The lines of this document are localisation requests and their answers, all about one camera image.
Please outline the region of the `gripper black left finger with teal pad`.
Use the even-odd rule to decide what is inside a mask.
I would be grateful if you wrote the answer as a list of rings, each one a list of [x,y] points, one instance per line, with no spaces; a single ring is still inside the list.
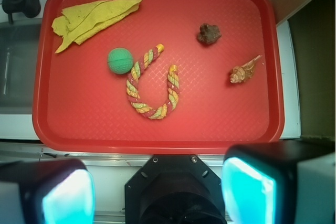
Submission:
[[[94,188],[78,159],[1,163],[1,223],[93,223]]]

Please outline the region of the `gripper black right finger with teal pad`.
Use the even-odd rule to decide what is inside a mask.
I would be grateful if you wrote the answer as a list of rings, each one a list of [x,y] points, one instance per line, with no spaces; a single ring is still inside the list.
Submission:
[[[335,144],[237,144],[222,169],[234,223],[335,223]]]

